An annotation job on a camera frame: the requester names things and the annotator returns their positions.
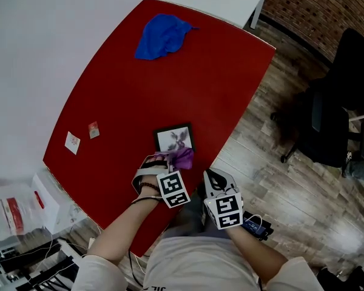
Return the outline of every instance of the black picture frame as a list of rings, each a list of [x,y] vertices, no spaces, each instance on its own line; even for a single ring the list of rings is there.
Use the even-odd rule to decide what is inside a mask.
[[[178,124],[178,125],[173,125],[173,126],[169,126],[169,127],[165,127],[162,129],[156,129],[152,132],[153,134],[153,138],[155,141],[155,148],[157,150],[157,152],[160,152],[160,143],[159,143],[159,138],[158,138],[158,134],[162,133],[162,132],[167,132],[169,130],[173,130],[173,129],[182,129],[187,127],[188,131],[189,131],[189,136],[190,136],[190,142],[192,144],[192,149],[195,152],[195,143],[194,143],[194,137],[193,137],[193,131],[192,131],[192,124],[191,123],[184,123],[184,124]]]

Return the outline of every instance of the bracelet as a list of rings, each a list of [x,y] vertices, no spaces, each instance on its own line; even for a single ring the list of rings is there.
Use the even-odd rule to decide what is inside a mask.
[[[144,201],[146,199],[154,199],[156,201],[163,200],[163,198],[162,197],[159,197],[159,196],[145,196],[145,197],[141,197],[141,198],[135,199],[132,203],[130,203],[130,206],[133,205],[133,204],[136,204],[137,202]]]
[[[139,189],[141,191],[141,189],[146,186],[146,187],[150,187],[151,189],[154,189],[155,191],[159,192],[160,193],[160,189],[159,187],[151,184],[151,183],[146,183],[146,182],[142,182],[140,185],[139,185]]]

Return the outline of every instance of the sleeve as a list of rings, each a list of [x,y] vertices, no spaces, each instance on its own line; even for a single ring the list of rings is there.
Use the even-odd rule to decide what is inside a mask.
[[[116,265],[100,256],[87,255],[79,265],[72,291],[124,291],[127,286]]]
[[[267,291],[323,291],[322,286],[302,257],[286,262],[267,283]]]

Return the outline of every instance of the red table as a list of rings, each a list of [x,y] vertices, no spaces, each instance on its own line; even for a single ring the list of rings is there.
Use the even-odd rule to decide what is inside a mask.
[[[176,53],[134,58],[144,26],[165,13],[189,22]],[[152,131],[192,123],[197,152],[182,176],[192,192],[255,93],[275,49],[219,19],[177,5],[144,0],[113,31],[76,83],[52,133],[44,162],[65,191],[107,227],[137,197],[131,180],[155,151]],[[89,138],[97,121],[100,136]],[[67,132],[81,139],[74,155]],[[145,220],[132,252],[142,255],[180,208],[160,204]]]

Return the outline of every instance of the blue cloth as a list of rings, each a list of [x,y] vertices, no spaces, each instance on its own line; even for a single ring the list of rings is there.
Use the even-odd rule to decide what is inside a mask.
[[[174,15],[158,14],[144,28],[135,58],[153,60],[174,53],[192,26]]]

